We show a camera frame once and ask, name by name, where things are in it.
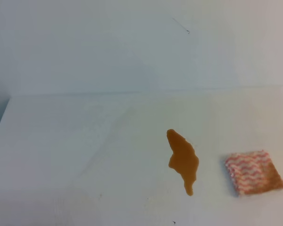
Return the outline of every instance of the cloth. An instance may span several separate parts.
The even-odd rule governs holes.
[[[264,150],[233,153],[226,158],[225,166],[238,195],[283,189],[283,181]]]

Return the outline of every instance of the white wall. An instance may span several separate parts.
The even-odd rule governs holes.
[[[283,0],[0,0],[4,94],[279,84]]]

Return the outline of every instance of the brown liquid puddle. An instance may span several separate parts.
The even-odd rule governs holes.
[[[195,155],[192,145],[182,136],[169,129],[166,132],[173,155],[170,158],[169,167],[175,169],[184,181],[185,191],[189,196],[193,195],[192,185],[196,181],[196,171],[199,165],[199,159]]]

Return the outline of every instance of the white tabletop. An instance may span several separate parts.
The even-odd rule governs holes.
[[[168,129],[199,157],[192,197],[168,167]],[[283,190],[238,198],[223,165],[262,149],[283,178],[283,87],[15,97],[0,123],[0,198],[79,191],[70,226],[283,226]]]

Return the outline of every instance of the white surface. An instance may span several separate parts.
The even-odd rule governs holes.
[[[200,159],[192,197],[168,167],[169,128]],[[75,226],[283,226],[283,191],[237,198],[222,163],[261,149],[283,178],[283,88],[16,97],[0,124],[0,193],[82,191],[97,218]]]
[[[0,0],[12,96],[279,84],[283,0]]]

